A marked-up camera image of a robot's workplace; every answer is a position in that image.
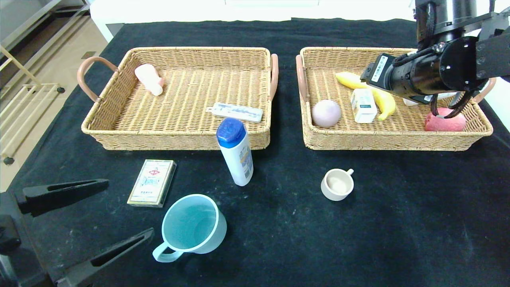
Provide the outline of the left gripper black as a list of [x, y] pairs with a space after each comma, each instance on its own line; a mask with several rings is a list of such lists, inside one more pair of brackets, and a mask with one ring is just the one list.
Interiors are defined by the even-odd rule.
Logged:
[[[49, 273], [36, 252], [22, 214], [40, 216], [78, 203], [105, 191], [108, 179], [89, 179], [23, 188], [15, 197], [1, 193], [1, 285], [8, 287], [53, 287]], [[98, 287], [99, 276], [120, 265], [151, 242], [154, 228], [122, 240], [96, 256], [65, 270], [57, 287]]]

